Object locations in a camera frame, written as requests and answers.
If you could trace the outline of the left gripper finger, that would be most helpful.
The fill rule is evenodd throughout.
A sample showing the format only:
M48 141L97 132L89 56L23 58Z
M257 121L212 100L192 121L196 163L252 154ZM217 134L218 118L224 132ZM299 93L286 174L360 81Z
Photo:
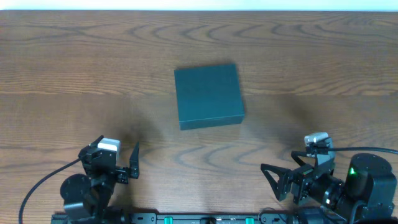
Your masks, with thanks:
M138 179L139 175L139 142L136 142L133 152L129 158L129 176L132 179Z
M98 147L98 144L103 138L104 136L100 135L97 139L95 139L92 143L89 144L89 147Z

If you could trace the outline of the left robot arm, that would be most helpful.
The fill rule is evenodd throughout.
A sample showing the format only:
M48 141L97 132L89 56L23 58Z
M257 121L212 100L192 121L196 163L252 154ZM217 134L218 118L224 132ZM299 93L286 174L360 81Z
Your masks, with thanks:
M139 178L139 143L127 167L117 165L120 147L119 140L100 136L79 152L85 173L70 176L60 188L68 223L129 223L123 209L108 204L116 184Z

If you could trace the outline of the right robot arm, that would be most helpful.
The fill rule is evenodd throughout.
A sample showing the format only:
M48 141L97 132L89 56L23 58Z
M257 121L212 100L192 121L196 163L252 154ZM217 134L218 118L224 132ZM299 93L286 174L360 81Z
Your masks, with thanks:
M397 179L392 166L377 156L376 147L356 147L345 180L334 177L334 152L327 146L310 144L305 152L294 151L294 170L261 164L277 200L288 193L296 205L314 200L348 223L382 223L392 220Z

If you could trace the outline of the dark green gift box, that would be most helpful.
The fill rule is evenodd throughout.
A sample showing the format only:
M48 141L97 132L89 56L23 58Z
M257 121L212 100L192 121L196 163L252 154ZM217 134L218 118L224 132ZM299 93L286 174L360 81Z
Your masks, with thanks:
M245 117L234 63L174 70L181 130L240 124Z

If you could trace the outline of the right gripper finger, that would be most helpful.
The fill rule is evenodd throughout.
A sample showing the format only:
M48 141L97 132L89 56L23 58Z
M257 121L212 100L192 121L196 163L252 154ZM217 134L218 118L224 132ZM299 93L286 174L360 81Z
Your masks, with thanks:
M269 182L278 201L286 199L292 186L292 171L270 164L261 164L261 171Z
M309 159L315 159L315 155L307 152L302 152L302 151L292 151L291 152L291 157L292 159L300 166L305 166L305 165L310 165L310 166L315 166L316 162L313 162L312 164L306 163L305 161L302 160L302 157L306 157Z

